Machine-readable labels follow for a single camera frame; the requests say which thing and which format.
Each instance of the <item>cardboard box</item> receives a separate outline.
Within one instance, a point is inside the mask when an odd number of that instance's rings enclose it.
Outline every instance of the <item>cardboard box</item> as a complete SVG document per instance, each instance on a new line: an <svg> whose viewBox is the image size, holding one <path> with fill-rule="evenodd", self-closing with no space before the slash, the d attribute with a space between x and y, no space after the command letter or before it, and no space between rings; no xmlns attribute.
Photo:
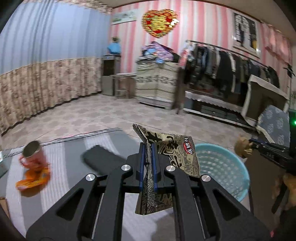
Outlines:
<svg viewBox="0 0 296 241"><path fill-rule="evenodd" d="M4 212L6 213L7 217L10 219L8 204L5 197L0 197L0 205L2 206Z"/></svg>

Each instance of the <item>metal screw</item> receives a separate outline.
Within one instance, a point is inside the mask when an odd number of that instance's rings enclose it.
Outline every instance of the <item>metal screw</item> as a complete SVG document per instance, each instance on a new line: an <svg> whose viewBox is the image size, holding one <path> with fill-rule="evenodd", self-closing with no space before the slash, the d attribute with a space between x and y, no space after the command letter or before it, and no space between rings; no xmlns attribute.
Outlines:
<svg viewBox="0 0 296 241"><path fill-rule="evenodd" d="M123 171L128 171L130 168L131 168L131 166L127 165L127 164L121 166L121 170L123 170Z"/></svg>
<svg viewBox="0 0 296 241"><path fill-rule="evenodd" d="M167 170L168 172L173 172L174 170L176 170L176 168L175 168L174 166L170 165L170 166L167 166L167 167L166 167L166 170Z"/></svg>
<svg viewBox="0 0 296 241"><path fill-rule="evenodd" d="M95 177L94 174L88 174L88 175L85 177L85 179L88 180L88 181L92 181L92 180L94 180L95 178L96 178L96 177Z"/></svg>
<svg viewBox="0 0 296 241"><path fill-rule="evenodd" d="M203 175L203 176L202 176L202 180L203 180L204 182L209 182L209 181L211 180L211 177L210 177L209 175Z"/></svg>

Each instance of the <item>tiled floor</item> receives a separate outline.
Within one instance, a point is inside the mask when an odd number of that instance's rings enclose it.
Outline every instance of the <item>tiled floor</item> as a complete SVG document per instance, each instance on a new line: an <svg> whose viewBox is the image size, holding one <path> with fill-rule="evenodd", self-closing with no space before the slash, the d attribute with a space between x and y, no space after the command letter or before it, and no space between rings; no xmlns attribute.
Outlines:
<svg viewBox="0 0 296 241"><path fill-rule="evenodd" d="M114 99L98 94L65 103L24 121L9 130L3 136L3 142L5 148L12 148L35 139L46 142L113 127L122 128L139 139L133 123L158 132L189 135L195 144L213 143L231 151L239 135L251 136L234 126L187 113L176 115L175 112L139 104L135 99Z"/></svg>

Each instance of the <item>framed picture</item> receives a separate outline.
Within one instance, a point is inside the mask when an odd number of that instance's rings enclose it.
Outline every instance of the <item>framed picture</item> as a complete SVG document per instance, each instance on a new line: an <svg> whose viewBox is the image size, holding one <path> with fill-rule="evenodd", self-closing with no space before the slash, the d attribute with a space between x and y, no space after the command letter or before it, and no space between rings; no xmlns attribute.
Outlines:
<svg viewBox="0 0 296 241"><path fill-rule="evenodd" d="M128 10L125 12L118 12L112 16L112 23L111 25L118 24L118 23L125 23L130 21L136 21L138 15L138 10Z"/></svg>
<svg viewBox="0 0 296 241"><path fill-rule="evenodd" d="M233 11L233 47L260 57L257 21L240 12Z"/></svg>

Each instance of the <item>hanging clothes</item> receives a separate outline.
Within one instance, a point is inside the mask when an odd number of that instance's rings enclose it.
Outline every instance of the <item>hanging clothes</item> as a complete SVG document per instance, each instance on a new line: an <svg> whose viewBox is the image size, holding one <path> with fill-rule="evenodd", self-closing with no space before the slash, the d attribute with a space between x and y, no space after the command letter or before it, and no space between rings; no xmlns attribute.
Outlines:
<svg viewBox="0 0 296 241"><path fill-rule="evenodd" d="M194 46L192 43L185 42L184 48L182 49L180 53L180 57L178 60L178 64L182 69L185 69L188 65L188 62L192 62L192 51L194 49Z"/></svg>
<svg viewBox="0 0 296 241"><path fill-rule="evenodd" d="M270 73L269 73L269 71L268 71L268 68L267 68L267 69L264 68L264 70L265 70L265 75L266 75L266 80L267 80L267 82L271 83L271 80L270 80Z"/></svg>
<svg viewBox="0 0 296 241"><path fill-rule="evenodd" d="M217 70L216 79L219 80L220 90L224 92L224 97L227 98L233 82L231 60L228 53L224 51L219 51L219 53L220 64Z"/></svg>
<svg viewBox="0 0 296 241"><path fill-rule="evenodd" d="M240 80L241 77L241 58L235 54L232 55L234 61L235 61L235 78L237 80Z"/></svg>
<svg viewBox="0 0 296 241"><path fill-rule="evenodd" d="M270 83L273 84L275 87L279 88L279 78L276 71L269 66L268 72L270 75Z"/></svg>
<svg viewBox="0 0 296 241"><path fill-rule="evenodd" d="M228 56L230 58L230 62L231 62L231 69L232 69L232 86L231 86L231 92L234 92L235 89L235 71L236 71L236 67L235 67L235 61L232 57L232 54L230 52L228 52Z"/></svg>
<svg viewBox="0 0 296 241"><path fill-rule="evenodd" d="M240 104L244 105L244 102L246 100L247 92L248 92L248 84L247 83L241 83L241 89L240 89Z"/></svg>
<svg viewBox="0 0 296 241"><path fill-rule="evenodd" d="M213 70L213 76L212 76L213 79L216 79L217 71L218 71L218 68L219 68L219 65L220 65L220 60L221 60L220 51L218 51L216 49L216 65L215 65L215 68Z"/></svg>
<svg viewBox="0 0 296 241"><path fill-rule="evenodd" d="M208 61L207 61L207 67L205 70L205 74L211 75L213 73L213 55L214 52L211 48L208 49Z"/></svg>
<svg viewBox="0 0 296 241"><path fill-rule="evenodd" d="M267 80L266 78L266 74L265 74L265 68L264 67L260 67L260 78L263 79L263 80Z"/></svg>
<svg viewBox="0 0 296 241"><path fill-rule="evenodd" d="M240 73L240 82L241 83L245 83L246 80L244 78L244 60L242 58L240 58L240 69L241 69L241 73Z"/></svg>
<svg viewBox="0 0 296 241"><path fill-rule="evenodd" d="M208 48L204 47L204 52L202 54L202 69L205 71L207 67L207 60L208 60Z"/></svg>
<svg viewBox="0 0 296 241"><path fill-rule="evenodd" d="M248 64L249 64L250 75L252 74L257 77L260 77L260 67L258 65L253 64L250 59L248 60Z"/></svg>
<svg viewBox="0 0 296 241"><path fill-rule="evenodd" d="M186 46L188 54L187 54L187 60L186 60L185 66L184 66L184 79L183 79L184 84L188 84L191 79L191 73L192 73L193 67L196 63L196 59L193 56L194 50L196 47L197 47L197 45L193 45L191 43Z"/></svg>
<svg viewBox="0 0 296 241"><path fill-rule="evenodd" d="M212 74L213 74L213 71L216 69L216 66L217 66L217 53L216 53L216 50L213 48L212 49Z"/></svg>
<svg viewBox="0 0 296 241"><path fill-rule="evenodd" d="M249 63L247 60L242 61L243 69L244 69L244 81L243 83L247 83L250 78L250 71L249 71Z"/></svg>
<svg viewBox="0 0 296 241"><path fill-rule="evenodd" d="M203 73L203 55L205 52L204 47L200 47L198 45L195 46L193 51L194 61L192 62L192 74L190 76L190 85L194 87L197 82L201 79Z"/></svg>

